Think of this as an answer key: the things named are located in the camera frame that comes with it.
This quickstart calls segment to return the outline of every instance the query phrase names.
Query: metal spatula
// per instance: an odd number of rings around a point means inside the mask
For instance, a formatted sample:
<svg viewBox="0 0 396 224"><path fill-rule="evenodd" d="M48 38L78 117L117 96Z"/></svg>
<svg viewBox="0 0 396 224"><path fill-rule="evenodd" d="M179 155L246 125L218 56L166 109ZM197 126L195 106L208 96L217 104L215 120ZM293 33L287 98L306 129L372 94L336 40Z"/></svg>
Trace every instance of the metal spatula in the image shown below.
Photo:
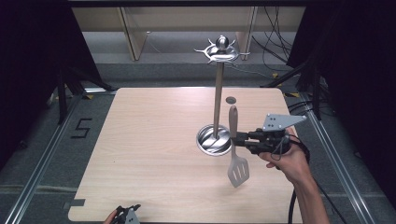
<svg viewBox="0 0 396 224"><path fill-rule="evenodd" d="M235 105L230 107L229 112L230 121L230 136L236 137L236 129L238 126L238 110ZM238 157L235 152L235 144L232 141L231 145L231 163L228 168L228 177L234 188L238 188L241 184L248 180L248 161L245 158Z"/></svg>

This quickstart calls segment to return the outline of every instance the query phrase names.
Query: human hand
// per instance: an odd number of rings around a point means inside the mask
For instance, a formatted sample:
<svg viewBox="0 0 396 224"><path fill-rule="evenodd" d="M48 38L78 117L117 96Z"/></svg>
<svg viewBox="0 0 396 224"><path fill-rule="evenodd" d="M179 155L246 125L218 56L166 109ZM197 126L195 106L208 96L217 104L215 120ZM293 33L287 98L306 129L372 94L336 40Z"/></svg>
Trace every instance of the human hand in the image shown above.
<svg viewBox="0 0 396 224"><path fill-rule="evenodd" d="M106 220L103 222L103 224L110 224L111 221L114 219L114 217L117 214L117 210L114 210L112 213L110 213L110 215L108 215L108 217L106 218Z"/></svg>
<svg viewBox="0 0 396 224"><path fill-rule="evenodd" d="M289 134L294 135L292 128L288 128L287 131ZM290 140L299 142L294 136L290 136ZM283 154L280 160L274 160L270 152L262 152L259 154L259 157L265 161L269 161L266 165L267 168L279 167L292 184L296 184L304 180L304 178L312 176L303 150L295 144L291 144L290 150Z"/></svg>

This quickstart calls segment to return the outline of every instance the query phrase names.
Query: wooden tabletop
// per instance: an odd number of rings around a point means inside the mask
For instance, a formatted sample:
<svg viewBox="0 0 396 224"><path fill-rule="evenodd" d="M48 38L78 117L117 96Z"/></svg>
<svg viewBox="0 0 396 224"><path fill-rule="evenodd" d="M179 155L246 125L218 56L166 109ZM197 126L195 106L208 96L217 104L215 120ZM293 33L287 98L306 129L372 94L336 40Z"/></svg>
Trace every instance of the wooden tabletop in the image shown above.
<svg viewBox="0 0 396 224"><path fill-rule="evenodd" d="M278 89L224 88L220 124L236 98L238 132L261 128L268 113L289 114ZM106 117L72 206L73 221L103 221L118 205L141 204L140 222L287 223L292 184L237 147L250 179L234 188L231 153L212 157L196 134L213 123L214 88L120 89ZM302 222L296 203L293 220Z"/></svg>

